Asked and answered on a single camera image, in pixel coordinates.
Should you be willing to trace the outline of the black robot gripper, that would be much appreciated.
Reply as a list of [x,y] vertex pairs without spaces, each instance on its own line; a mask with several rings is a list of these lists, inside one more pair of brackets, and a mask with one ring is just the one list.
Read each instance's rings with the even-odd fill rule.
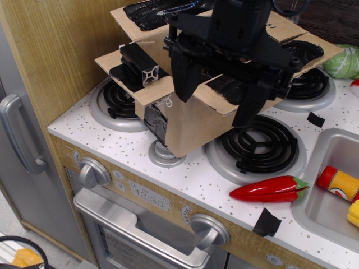
[[263,75],[248,85],[237,109],[232,126],[248,126],[268,100],[277,98],[276,82],[286,87],[293,74],[303,68],[297,57],[268,35],[266,24],[272,10],[284,17],[300,14],[280,10],[275,1],[215,1],[209,17],[182,12],[166,15],[169,34],[165,42],[176,95],[188,102],[200,83],[203,67],[238,80],[245,74],[239,58],[273,69],[274,76]]

